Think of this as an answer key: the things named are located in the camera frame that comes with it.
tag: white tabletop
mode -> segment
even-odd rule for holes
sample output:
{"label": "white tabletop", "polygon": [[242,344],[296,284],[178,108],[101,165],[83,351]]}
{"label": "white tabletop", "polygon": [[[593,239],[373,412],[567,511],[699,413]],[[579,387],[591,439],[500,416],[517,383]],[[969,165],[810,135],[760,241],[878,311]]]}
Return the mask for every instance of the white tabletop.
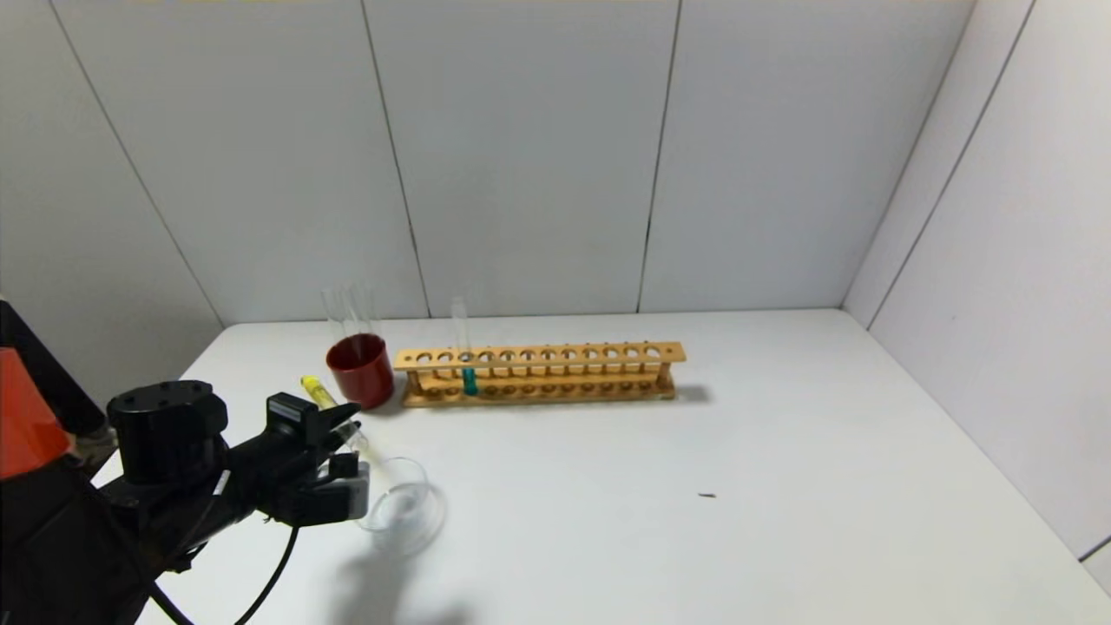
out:
{"label": "white tabletop", "polygon": [[[450,321],[382,334],[452,343]],[[689,362],[675,402],[402,411],[396,395],[364,431],[426,466],[440,536],[399,565],[353,523],[303,530],[253,622],[1111,623],[1111,598],[843,312],[473,320],[471,337],[681,341]],[[269,395],[331,382],[330,341],[321,323],[236,326],[186,377],[227,402],[234,445]],[[118,474],[113,458],[100,482]],[[198,625],[231,623],[288,532],[254,515],[162,587]],[[150,603],[141,622],[168,619]]]}

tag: wooden test tube rack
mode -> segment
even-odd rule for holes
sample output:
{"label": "wooden test tube rack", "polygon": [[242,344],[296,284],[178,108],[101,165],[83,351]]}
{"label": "wooden test tube rack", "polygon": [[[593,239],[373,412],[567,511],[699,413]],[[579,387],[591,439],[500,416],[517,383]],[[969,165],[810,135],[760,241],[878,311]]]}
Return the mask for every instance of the wooden test tube rack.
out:
{"label": "wooden test tube rack", "polygon": [[[673,400],[671,364],[687,354],[679,343],[603,343],[402,350],[393,370],[409,376],[409,409],[572,402]],[[463,393],[463,370],[474,370],[478,395]]]}

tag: test tube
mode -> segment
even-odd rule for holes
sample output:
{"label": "test tube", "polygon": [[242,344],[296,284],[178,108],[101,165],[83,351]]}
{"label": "test tube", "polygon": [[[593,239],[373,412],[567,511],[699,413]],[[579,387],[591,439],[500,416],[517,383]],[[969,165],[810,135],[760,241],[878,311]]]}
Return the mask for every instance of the test tube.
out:
{"label": "test tube", "polygon": [[[467,329],[467,303],[461,296],[451,298],[451,321],[456,325],[456,350],[459,351],[459,360],[469,362],[474,354],[471,353],[471,337]],[[463,393],[472,396],[479,394],[474,370],[470,367],[463,370]]]}

